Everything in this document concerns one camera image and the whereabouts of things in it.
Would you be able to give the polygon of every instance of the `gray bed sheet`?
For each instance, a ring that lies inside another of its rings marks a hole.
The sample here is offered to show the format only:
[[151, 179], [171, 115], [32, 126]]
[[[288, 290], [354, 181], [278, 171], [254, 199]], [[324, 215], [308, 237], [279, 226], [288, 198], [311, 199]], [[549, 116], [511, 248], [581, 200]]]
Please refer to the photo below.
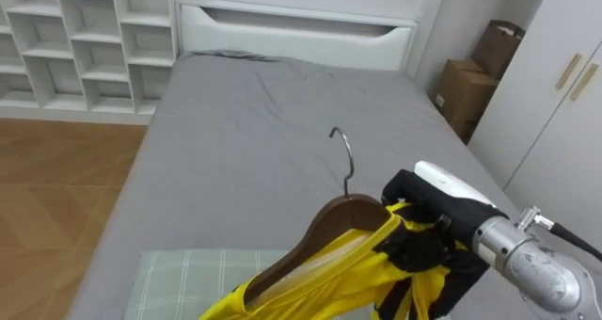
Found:
[[[176, 62], [70, 319], [120, 319], [139, 253], [288, 249], [316, 212], [350, 190], [378, 198], [401, 168], [433, 162], [516, 210], [408, 77], [292, 59], [187, 56]], [[454, 319], [530, 319], [493, 271]]]

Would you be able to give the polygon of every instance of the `wooden floor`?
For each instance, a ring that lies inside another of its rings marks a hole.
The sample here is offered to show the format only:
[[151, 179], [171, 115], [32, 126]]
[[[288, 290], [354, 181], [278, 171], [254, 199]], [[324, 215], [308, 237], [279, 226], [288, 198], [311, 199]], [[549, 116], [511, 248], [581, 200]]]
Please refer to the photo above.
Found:
[[65, 318], [145, 132], [0, 120], [0, 320]]

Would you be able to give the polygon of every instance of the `gold door handle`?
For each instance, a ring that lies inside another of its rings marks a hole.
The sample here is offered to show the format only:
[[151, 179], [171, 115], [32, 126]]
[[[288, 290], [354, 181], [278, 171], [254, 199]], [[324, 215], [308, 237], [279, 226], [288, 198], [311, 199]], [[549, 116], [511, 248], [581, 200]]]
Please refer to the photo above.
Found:
[[598, 70], [598, 67], [600, 67], [600, 65], [593, 63], [592, 66], [590, 66], [590, 68], [587, 70], [587, 72], [583, 74], [581, 81], [579, 81], [578, 85], [575, 87], [575, 90], [573, 90], [573, 94], [571, 94], [572, 101], [578, 99], [579, 95], [581, 95], [581, 92], [585, 89], [587, 84], [589, 84], [590, 80], [592, 80], [592, 78], [594, 77], [594, 74]]
[[568, 77], [571, 76], [571, 73], [575, 70], [582, 57], [583, 56], [579, 53], [573, 56], [573, 59], [571, 60], [571, 62], [568, 63], [568, 66], [566, 66], [566, 70], [564, 70], [564, 73], [561, 75], [561, 78], [558, 79], [558, 82], [556, 83], [556, 89], [561, 89], [564, 87], [564, 84], [566, 84], [566, 80], [568, 80]]

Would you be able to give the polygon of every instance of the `cardboard box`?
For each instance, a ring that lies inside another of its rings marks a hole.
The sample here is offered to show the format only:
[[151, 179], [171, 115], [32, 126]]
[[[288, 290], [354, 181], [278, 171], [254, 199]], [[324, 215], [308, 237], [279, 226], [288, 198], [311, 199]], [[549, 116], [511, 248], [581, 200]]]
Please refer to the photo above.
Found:
[[474, 61], [448, 60], [436, 88], [435, 106], [453, 131], [468, 143], [498, 81]]
[[501, 79], [524, 36], [519, 26], [492, 20], [470, 58], [494, 79]]

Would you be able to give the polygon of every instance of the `green plaid pillow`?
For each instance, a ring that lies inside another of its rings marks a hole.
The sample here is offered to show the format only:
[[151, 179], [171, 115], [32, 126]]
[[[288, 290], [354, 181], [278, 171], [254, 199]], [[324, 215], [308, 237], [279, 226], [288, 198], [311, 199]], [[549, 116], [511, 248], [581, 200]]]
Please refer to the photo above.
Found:
[[[188, 249], [141, 254], [124, 320], [196, 320], [286, 251]], [[370, 319], [370, 307], [340, 319]]]

